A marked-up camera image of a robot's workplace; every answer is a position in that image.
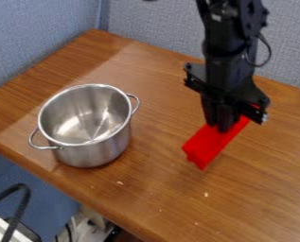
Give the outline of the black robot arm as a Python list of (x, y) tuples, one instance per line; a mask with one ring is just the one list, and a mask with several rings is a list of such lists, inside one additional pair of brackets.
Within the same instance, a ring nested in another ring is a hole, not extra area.
[(266, 121), (269, 97), (254, 84), (257, 45), (265, 42), (262, 0), (195, 0), (203, 23), (203, 63), (186, 63), (184, 85), (199, 93), (206, 124), (227, 132), (246, 117)]

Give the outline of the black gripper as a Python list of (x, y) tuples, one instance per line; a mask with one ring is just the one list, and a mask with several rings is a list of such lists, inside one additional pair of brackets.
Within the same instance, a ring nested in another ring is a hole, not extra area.
[(199, 93), (210, 127), (218, 125), (218, 131), (227, 132), (240, 114), (246, 114), (257, 124), (266, 121), (265, 109), (270, 100), (254, 84), (254, 68), (244, 63), (240, 55), (212, 58), (204, 63), (186, 62), (183, 71), (184, 85)]

